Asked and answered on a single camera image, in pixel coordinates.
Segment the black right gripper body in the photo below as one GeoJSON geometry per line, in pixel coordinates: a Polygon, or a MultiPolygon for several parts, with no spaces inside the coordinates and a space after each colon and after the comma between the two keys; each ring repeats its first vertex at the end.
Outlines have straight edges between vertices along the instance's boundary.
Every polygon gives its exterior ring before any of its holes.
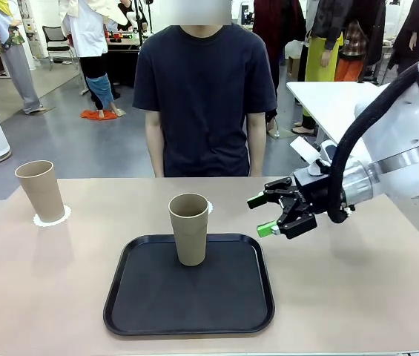
{"type": "Polygon", "coordinates": [[[307,170],[297,170],[293,175],[299,192],[306,202],[313,205],[315,214],[326,212],[329,217],[343,217],[341,170],[318,177],[310,175],[307,170]]]}

